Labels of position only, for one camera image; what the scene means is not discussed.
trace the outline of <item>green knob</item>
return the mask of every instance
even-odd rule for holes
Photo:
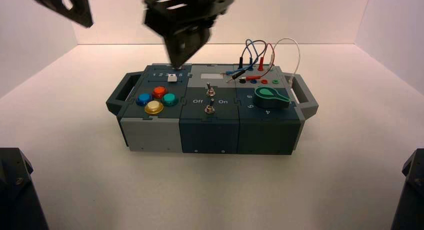
[[[272,87],[262,86],[255,89],[253,103],[264,109],[282,109],[289,106],[290,98]]]

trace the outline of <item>control box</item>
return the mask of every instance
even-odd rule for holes
[[[300,75],[233,64],[153,64],[128,73],[106,102],[131,151],[290,155],[318,104]]]

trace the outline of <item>white label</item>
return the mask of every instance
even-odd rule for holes
[[[223,79],[222,74],[201,74],[200,79]]]

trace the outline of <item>red button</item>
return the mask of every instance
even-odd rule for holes
[[[153,95],[153,97],[154,97],[154,98],[160,99],[160,98],[162,98],[162,97],[163,97],[166,93],[168,93],[168,90],[167,90],[165,87],[163,87],[163,86],[158,86],[158,87],[156,87],[156,88],[153,90],[152,95]]]

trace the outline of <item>white table surface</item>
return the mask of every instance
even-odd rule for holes
[[[105,102],[125,73],[168,61],[160,45],[76,47],[0,99],[0,145],[32,162],[51,229],[388,229],[424,96],[354,45],[301,50],[319,109],[292,156],[130,152]],[[293,70],[294,46],[276,57]]]

